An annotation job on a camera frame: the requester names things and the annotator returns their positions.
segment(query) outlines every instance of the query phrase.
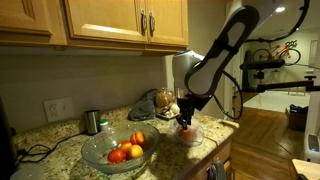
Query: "granite countertop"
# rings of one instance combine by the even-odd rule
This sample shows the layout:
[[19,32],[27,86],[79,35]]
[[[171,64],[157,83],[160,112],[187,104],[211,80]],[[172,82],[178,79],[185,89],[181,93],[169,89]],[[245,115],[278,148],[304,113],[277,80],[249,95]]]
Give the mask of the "granite countertop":
[[[102,117],[109,119],[111,126],[128,121],[127,115],[130,107],[119,108],[105,112]],[[57,148],[44,160],[38,162],[45,172],[44,179],[179,179],[194,166],[208,156],[216,147],[223,143],[239,127],[237,123],[216,119],[209,116],[195,114],[194,116],[202,125],[204,140],[201,145],[187,147],[172,141],[166,136],[169,121],[153,119],[141,121],[156,127],[160,132],[160,143],[151,159],[142,167],[135,170],[107,175],[86,165],[81,157],[81,147],[90,137],[80,134],[85,131],[82,119],[69,120],[53,124],[44,128],[19,133],[15,142],[19,149],[29,149],[35,144],[43,144]],[[23,168],[31,163],[20,163],[18,168]]]

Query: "bottle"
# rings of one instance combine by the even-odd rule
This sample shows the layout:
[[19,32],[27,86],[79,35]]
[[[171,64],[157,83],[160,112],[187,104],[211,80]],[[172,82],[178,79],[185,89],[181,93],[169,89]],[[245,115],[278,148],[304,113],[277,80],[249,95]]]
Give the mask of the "bottle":
[[109,130],[108,120],[101,119],[99,126],[100,126],[100,131],[108,131]]

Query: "wall outlet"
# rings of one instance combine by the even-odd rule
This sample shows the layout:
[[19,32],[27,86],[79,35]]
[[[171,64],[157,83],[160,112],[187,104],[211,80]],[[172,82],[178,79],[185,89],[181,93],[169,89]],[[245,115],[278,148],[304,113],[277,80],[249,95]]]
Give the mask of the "wall outlet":
[[71,97],[43,101],[48,122],[67,119],[74,116]]

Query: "bowl of fruit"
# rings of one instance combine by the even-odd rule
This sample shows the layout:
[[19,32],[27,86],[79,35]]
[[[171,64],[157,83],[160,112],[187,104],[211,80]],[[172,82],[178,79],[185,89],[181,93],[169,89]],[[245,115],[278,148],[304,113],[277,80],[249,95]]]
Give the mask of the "bowl of fruit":
[[87,165],[106,174],[142,166],[158,147],[159,131],[142,122],[126,122],[90,137],[81,155]]

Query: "stainless steel canister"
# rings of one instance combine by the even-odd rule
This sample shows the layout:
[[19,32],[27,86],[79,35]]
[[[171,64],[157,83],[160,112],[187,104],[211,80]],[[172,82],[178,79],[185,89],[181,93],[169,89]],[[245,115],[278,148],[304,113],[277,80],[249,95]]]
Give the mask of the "stainless steel canister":
[[89,134],[99,132],[100,112],[99,110],[86,111],[86,124]]

